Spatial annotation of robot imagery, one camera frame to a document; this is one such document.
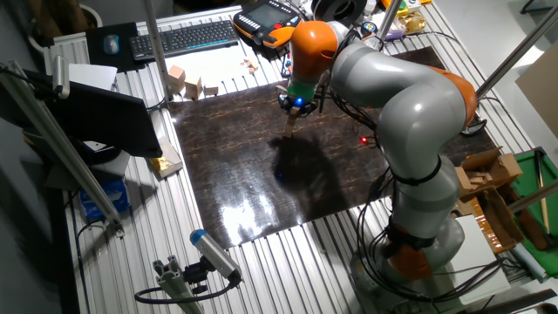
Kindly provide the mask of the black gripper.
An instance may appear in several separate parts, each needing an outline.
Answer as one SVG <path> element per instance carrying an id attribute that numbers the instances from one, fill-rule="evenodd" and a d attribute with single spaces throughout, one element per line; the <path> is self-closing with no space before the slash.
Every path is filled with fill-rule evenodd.
<path id="1" fill-rule="evenodd" d="M 289 115 L 293 107 L 300 111 L 301 117 L 308 116 L 316 109 L 315 88 L 311 85 L 279 85 L 277 91 L 278 103 L 284 115 Z"/>

